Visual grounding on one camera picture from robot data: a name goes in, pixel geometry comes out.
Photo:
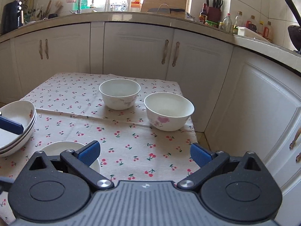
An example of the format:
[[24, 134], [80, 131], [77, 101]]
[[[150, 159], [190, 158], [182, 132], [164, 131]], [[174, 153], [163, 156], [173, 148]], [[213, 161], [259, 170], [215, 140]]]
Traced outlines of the clear oil bottle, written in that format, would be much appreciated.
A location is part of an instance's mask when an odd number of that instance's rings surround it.
[[222, 29], [227, 33], [232, 33], [232, 20], [229, 13], [227, 13], [226, 17], [223, 20]]

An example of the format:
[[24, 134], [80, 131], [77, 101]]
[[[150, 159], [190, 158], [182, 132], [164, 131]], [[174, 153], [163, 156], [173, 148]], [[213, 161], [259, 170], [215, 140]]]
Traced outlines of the white fruit plate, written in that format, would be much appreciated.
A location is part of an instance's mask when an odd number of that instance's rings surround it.
[[7, 156], [14, 154], [28, 142], [29, 138], [33, 134], [36, 119], [37, 119], [37, 115], [35, 115], [34, 121], [31, 125], [31, 127], [29, 128], [29, 130], [26, 132], [25, 136], [22, 137], [12, 148], [8, 149], [6, 152], [1, 152], [1, 157], [7, 157]]
[[37, 112], [30, 101], [20, 100], [1, 107], [1, 156], [13, 154], [33, 133]]

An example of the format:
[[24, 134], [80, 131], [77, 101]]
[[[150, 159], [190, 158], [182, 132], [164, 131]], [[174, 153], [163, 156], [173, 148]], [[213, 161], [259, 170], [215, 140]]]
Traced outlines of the black wok on stove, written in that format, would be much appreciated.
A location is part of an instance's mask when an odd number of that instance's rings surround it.
[[285, 0], [285, 2], [298, 22], [298, 26], [291, 25], [288, 27], [288, 33], [292, 44], [300, 54], [300, 14], [292, 0]]

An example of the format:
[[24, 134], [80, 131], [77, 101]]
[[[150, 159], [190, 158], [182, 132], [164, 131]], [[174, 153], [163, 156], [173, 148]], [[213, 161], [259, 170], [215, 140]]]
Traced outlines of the white plastic tray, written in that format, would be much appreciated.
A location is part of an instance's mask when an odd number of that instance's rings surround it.
[[262, 40], [264, 42], [269, 42], [267, 39], [259, 35], [258, 33], [248, 29], [247, 27], [238, 27], [238, 34], [239, 36], [248, 37], [252, 39]]

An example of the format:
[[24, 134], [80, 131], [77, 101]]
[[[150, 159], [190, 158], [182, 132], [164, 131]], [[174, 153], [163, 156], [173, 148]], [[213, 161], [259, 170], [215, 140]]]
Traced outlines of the white pink floral bowl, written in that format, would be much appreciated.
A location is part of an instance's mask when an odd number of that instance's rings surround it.
[[144, 105], [151, 125], [166, 132], [173, 132], [184, 127], [195, 110], [190, 100], [167, 92], [148, 95], [144, 99]]

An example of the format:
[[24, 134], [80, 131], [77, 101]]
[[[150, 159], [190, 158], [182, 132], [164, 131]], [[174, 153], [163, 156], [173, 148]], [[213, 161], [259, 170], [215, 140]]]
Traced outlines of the red knife block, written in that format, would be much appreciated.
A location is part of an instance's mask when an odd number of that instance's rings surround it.
[[212, 6], [210, 6], [210, 1], [206, 0], [206, 4], [207, 20], [218, 23], [221, 17], [221, 7], [223, 5], [223, 0], [213, 0]]

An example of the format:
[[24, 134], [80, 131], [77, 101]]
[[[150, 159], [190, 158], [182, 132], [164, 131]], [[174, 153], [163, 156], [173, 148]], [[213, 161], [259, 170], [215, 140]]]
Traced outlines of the dark soy sauce bottle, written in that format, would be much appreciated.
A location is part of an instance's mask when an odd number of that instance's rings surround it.
[[206, 20], [207, 20], [207, 4], [203, 3], [202, 10], [201, 10], [201, 12], [199, 14], [199, 22], [201, 24], [205, 24]]

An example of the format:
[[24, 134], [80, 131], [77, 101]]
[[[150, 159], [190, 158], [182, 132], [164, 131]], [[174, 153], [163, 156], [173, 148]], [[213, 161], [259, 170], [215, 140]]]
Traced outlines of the cherry print tablecloth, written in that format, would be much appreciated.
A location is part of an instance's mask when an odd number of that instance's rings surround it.
[[164, 180], [178, 182], [198, 169], [190, 157], [197, 141], [192, 121], [174, 132], [152, 127], [144, 99], [155, 92], [180, 94], [177, 83], [138, 79], [141, 90], [127, 110], [107, 108], [99, 86], [114, 75], [58, 73], [25, 96], [37, 111], [29, 141], [1, 158], [1, 176], [16, 178], [35, 151], [59, 141], [100, 143], [100, 172], [113, 182]]

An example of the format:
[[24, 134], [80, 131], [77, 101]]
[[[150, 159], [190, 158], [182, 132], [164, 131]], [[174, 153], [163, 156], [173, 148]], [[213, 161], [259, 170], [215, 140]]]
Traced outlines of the wooden cutting board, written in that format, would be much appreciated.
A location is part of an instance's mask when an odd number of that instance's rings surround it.
[[187, 0], [143, 0], [142, 13], [153, 13], [185, 18]]

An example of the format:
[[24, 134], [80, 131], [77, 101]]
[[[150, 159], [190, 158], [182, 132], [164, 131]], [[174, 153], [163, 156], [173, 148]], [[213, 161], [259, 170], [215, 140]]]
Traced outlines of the white plate with food stain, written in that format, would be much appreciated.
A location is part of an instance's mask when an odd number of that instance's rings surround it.
[[34, 119], [33, 123], [31, 124], [30, 128], [26, 131], [24, 135], [22, 135], [16, 142], [14, 142], [12, 145], [8, 146], [7, 148], [4, 148], [1, 150], [0, 157], [7, 157], [18, 150], [20, 150], [29, 140], [31, 135], [34, 131], [34, 125], [36, 123], [36, 118]]

